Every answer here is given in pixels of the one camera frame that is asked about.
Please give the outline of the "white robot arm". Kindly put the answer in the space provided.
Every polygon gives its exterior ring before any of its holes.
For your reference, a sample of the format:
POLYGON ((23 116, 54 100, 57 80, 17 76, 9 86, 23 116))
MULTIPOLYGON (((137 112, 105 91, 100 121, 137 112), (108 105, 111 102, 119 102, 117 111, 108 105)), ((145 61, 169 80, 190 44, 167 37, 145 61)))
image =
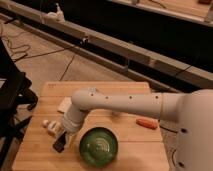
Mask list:
POLYGON ((176 171, 213 171, 213 89, 191 93, 102 94, 80 89, 62 116, 68 133, 77 133, 92 110, 106 109, 176 122, 176 171))

